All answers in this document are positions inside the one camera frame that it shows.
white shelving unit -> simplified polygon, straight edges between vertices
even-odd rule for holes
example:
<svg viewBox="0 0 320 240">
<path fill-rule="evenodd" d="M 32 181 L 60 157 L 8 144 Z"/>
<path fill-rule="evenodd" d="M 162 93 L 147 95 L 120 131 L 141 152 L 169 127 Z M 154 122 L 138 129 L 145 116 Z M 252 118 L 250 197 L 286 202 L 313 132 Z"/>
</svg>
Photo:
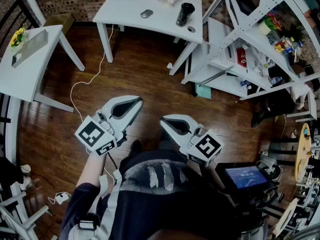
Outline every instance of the white shelving unit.
<svg viewBox="0 0 320 240">
<path fill-rule="evenodd" d="M 228 73 L 235 76 L 224 74 L 205 85 L 237 95 L 241 100 L 246 100 L 290 87 L 295 83 L 302 83 L 320 77 L 320 73 L 314 73 L 313 75 L 299 78 L 290 67 L 288 57 L 277 53 L 269 43 L 269 39 L 258 29 L 257 22 L 278 4 L 285 2 L 300 20 L 311 38 L 318 55 L 320 55 L 320 44 L 318 41 L 320 38 L 310 27 L 302 13 L 302 10 L 305 9 L 305 1 L 260 0 L 259 6 L 247 16 L 240 11 L 236 0 L 225 0 L 234 29 L 209 17 L 221 1 L 214 0 L 203 16 L 202 23 L 204 24 L 208 21 L 209 42 L 204 41 L 193 50 L 191 54 L 191 68 L 186 67 L 185 78 L 182 80 L 182 84 L 189 81 L 200 83 L 219 73 L 219 71 L 233 66 L 231 70 L 228 70 Z M 249 49 L 245 50 L 246 68 L 238 64 L 236 53 L 236 49 L 243 42 L 251 45 Z M 260 74 L 253 72 L 256 62 L 266 57 L 269 57 L 287 73 L 291 77 L 292 82 L 272 87 L 267 69 L 263 69 L 263 73 Z M 243 90 L 241 82 L 244 80 L 248 80 L 258 86 L 256 93 L 248 95 L 247 90 Z"/>
</svg>

black shirt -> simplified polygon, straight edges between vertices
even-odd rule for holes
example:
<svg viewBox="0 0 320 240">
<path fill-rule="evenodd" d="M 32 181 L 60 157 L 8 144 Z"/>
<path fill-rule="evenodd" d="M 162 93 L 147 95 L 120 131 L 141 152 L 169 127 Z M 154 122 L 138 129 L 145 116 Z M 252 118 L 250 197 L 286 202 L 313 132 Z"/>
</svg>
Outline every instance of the black shirt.
<svg viewBox="0 0 320 240">
<path fill-rule="evenodd" d="M 160 229 L 188 231 L 207 239 L 236 239 L 234 210 L 228 199 L 168 150 L 146 151 L 121 162 L 122 184 L 110 239 L 145 240 Z M 79 217 L 90 209 L 99 189 L 90 183 L 72 194 L 61 225 L 68 239 Z M 100 200 L 101 220 L 109 194 Z"/>
</svg>

black railing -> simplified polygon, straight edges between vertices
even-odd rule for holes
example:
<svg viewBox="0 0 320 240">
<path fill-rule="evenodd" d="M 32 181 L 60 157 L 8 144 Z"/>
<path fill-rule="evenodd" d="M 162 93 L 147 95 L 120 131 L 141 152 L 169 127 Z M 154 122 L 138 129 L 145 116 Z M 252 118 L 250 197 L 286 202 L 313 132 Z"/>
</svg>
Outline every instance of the black railing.
<svg viewBox="0 0 320 240">
<path fill-rule="evenodd" d="M 16 23 L 16 21 L 18 20 L 18 18 L 21 16 L 21 14 L 24 14 L 25 18 L 23 20 L 23 22 L 21 23 L 19 29 L 23 26 L 24 23 L 26 23 L 26 21 L 28 20 L 30 22 L 30 26 L 28 28 L 28 30 L 33 26 L 34 28 L 39 28 L 38 23 L 35 21 L 35 19 L 32 17 L 31 13 L 28 11 L 28 8 L 26 7 L 26 5 L 24 4 L 23 0 L 16 0 L 14 2 L 14 4 L 10 7 L 10 9 L 6 12 L 6 14 L 4 15 L 4 17 L 2 18 L 2 20 L 0 21 L 0 30 L 2 29 L 2 27 L 4 26 L 5 22 L 8 20 L 9 16 L 13 13 L 13 11 L 17 8 L 20 7 L 21 11 L 18 13 L 18 15 L 14 18 L 13 22 L 11 23 L 11 25 L 9 26 L 9 28 L 7 29 L 7 31 L 5 32 L 4 36 L 2 37 L 2 40 L 0 42 L 0 48 L 1 46 L 4 44 L 10 30 L 12 29 L 12 27 L 14 26 L 14 24 Z"/>
<path fill-rule="evenodd" d="M 3 132 L 3 135 L 0 134 L 0 145 L 3 145 L 4 156 L 6 156 L 5 140 L 6 140 L 7 124 L 11 123 L 11 119 L 7 118 L 9 103 L 10 103 L 10 96 L 5 99 L 5 95 L 3 93 L 0 93 L 0 127 L 2 128 L 2 132 Z"/>
</svg>

black tumbler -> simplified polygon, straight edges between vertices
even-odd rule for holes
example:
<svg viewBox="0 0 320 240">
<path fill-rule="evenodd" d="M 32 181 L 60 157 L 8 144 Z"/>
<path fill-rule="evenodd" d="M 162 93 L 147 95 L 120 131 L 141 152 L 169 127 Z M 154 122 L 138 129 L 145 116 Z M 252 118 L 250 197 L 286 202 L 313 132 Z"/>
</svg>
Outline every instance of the black tumbler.
<svg viewBox="0 0 320 240">
<path fill-rule="evenodd" d="M 195 7 L 192 3 L 184 2 L 181 4 L 181 10 L 179 12 L 178 18 L 176 19 L 176 24 L 179 27 L 186 25 L 188 18 L 195 11 Z"/>
</svg>

power adapter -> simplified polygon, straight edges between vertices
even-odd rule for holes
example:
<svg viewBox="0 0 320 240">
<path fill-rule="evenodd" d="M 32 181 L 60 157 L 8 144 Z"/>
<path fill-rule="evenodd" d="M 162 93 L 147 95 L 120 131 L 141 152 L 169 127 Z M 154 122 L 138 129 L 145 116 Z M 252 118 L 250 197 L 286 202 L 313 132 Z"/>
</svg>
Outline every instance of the power adapter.
<svg viewBox="0 0 320 240">
<path fill-rule="evenodd" d="M 64 201 L 69 199 L 69 195 L 67 193 L 61 193 L 58 194 L 55 198 L 55 200 L 58 202 L 59 205 L 61 205 Z"/>
</svg>

